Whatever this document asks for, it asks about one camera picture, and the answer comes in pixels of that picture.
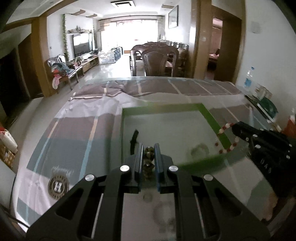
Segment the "picture frame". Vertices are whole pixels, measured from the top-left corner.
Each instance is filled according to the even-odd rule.
[[[179,5],[175,6],[168,14],[168,28],[179,25]]]

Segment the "water bottle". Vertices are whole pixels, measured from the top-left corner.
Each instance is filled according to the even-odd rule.
[[[248,91],[250,90],[251,85],[252,85],[252,82],[253,82],[253,73],[254,73],[254,70],[255,70],[255,68],[254,67],[251,67],[251,69],[247,73],[247,77],[246,77],[246,80],[244,82],[244,88],[246,90],[248,90]]]

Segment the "white floor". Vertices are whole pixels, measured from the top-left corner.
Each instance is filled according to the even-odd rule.
[[[21,115],[17,118],[14,124],[9,129],[11,135],[18,144],[18,153],[13,162],[12,170],[17,173],[20,170],[25,170],[30,157],[39,142],[41,136],[46,128],[66,103],[66,101],[76,92],[79,88],[92,80],[96,82],[105,81],[106,78],[112,77],[130,77],[129,56],[123,55],[114,64],[97,65],[87,71],[84,77],[79,79],[72,78],[71,91],[69,85],[66,84],[60,89],[58,94],[54,94],[49,98],[37,98],[30,102]],[[20,187],[15,185],[13,188],[12,200],[17,200]],[[12,211],[16,210],[16,203],[12,203]]]

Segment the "metal rivet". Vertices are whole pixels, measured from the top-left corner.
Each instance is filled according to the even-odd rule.
[[[85,180],[87,180],[88,182],[92,181],[94,179],[94,175],[92,174],[88,174],[85,176]]]
[[[176,171],[178,171],[178,167],[177,166],[170,166],[169,168],[168,168],[171,172],[176,172]]]
[[[127,171],[129,170],[129,166],[128,166],[128,165],[122,165],[122,166],[120,167],[120,170],[121,170],[122,172],[127,172]]]
[[[206,174],[206,175],[204,175],[204,179],[206,181],[211,181],[211,180],[213,180],[213,176],[211,174]]]

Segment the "flat screen television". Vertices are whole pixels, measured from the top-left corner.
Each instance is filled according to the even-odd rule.
[[[92,33],[73,35],[73,47],[75,57],[92,51]]]

